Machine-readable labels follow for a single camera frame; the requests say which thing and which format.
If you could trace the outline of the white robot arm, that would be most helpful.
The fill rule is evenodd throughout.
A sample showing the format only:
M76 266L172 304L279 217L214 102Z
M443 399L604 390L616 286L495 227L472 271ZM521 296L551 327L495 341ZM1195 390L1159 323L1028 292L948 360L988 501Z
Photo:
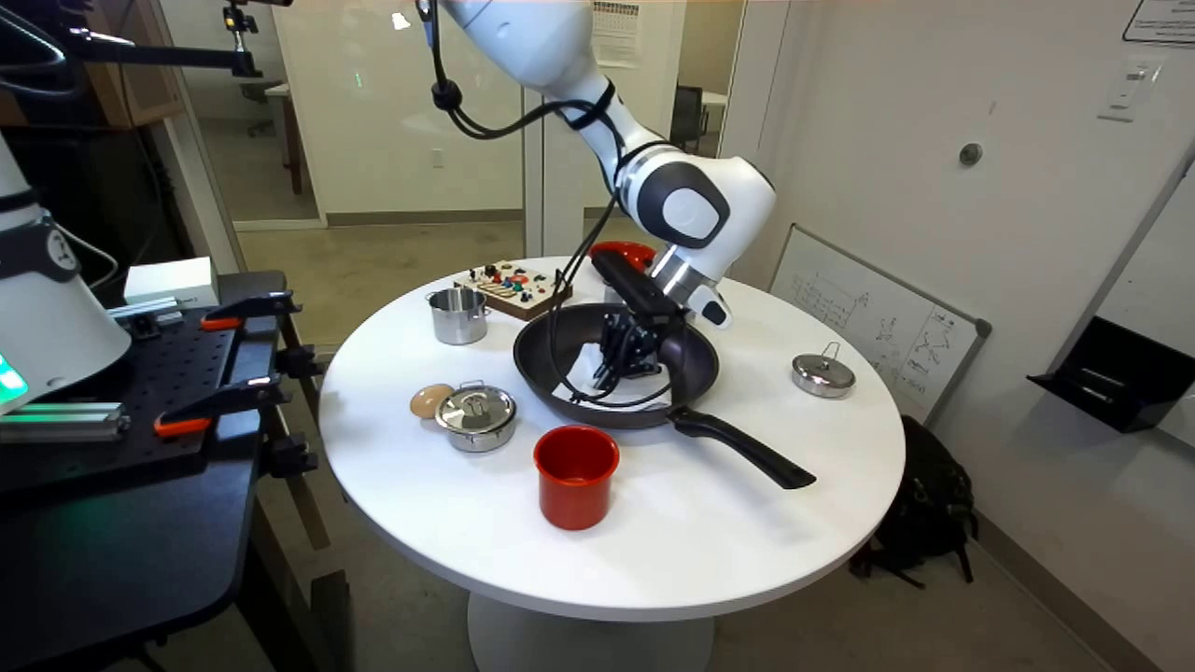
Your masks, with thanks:
M721 281L769 220L773 184L746 156L697 156L637 124L589 49L589 0L413 3L432 58L432 103L479 143L556 117L595 153L609 196L666 242L648 282L680 312L723 323ZM533 88L541 103L499 125L475 119L463 107L463 88L447 79L439 19L453 19L493 67Z

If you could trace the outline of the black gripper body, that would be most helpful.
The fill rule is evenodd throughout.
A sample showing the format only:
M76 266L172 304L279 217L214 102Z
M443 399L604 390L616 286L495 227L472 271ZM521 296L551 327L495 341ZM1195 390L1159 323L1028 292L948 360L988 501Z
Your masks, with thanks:
M609 360L666 359L683 336L683 308L622 253L595 253L595 270L621 298L621 308L601 316L601 353Z

